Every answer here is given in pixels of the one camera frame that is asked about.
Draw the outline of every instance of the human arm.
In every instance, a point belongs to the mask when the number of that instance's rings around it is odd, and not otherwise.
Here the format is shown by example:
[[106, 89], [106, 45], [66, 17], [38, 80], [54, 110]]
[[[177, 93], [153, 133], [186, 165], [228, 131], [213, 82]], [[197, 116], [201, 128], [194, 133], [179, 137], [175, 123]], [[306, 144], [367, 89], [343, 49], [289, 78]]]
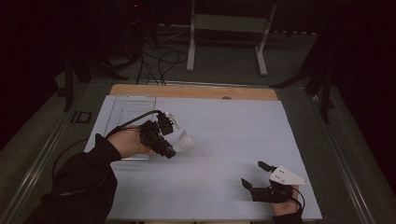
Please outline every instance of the human arm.
[[128, 129], [107, 139], [97, 134], [90, 152], [76, 154], [61, 167], [51, 193], [25, 223], [104, 223], [117, 188], [110, 163], [150, 153], [140, 144], [138, 132]]
[[[291, 198], [298, 200], [298, 186], [292, 187]], [[301, 218], [303, 209], [293, 199], [288, 199], [284, 203], [270, 203], [274, 210], [273, 220], [275, 224], [303, 224]]]

